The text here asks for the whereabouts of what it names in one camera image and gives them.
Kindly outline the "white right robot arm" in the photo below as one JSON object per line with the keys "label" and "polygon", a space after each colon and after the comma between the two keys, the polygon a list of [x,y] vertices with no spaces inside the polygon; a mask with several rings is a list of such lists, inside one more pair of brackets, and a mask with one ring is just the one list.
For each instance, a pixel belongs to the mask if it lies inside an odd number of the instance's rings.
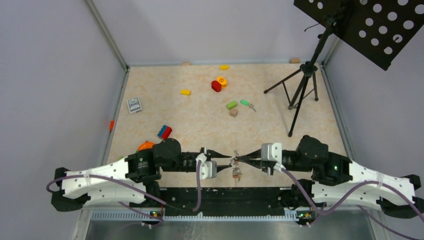
{"label": "white right robot arm", "polygon": [[319,209],[327,214],[343,204],[382,211],[398,219],[424,217],[424,200],[415,191],[420,177],[391,176],[362,166],[349,157],[330,152],[327,144],[304,135],[295,150],[281,143],[264,143],[259,150],[237,156],[237,162],[273,175],[286,174],[294,184],[289,203]]}

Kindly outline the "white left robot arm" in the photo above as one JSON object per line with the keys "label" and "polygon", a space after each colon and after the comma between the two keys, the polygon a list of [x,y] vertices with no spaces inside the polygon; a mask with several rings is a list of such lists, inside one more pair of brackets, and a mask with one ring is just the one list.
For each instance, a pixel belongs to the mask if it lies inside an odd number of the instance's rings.
{"label": "white left robot arm", "polygon": [[157,182],[162,172],[195,173],[199,185],[201,180],[213,179],[231,167],[215,161],[225,158],[226,155],[206,147],[183,152],[179,141],[167,138],[107,165],[79,171],[57,168],[46,190],[58,212],[114,202],[168,206],[160,196]]}

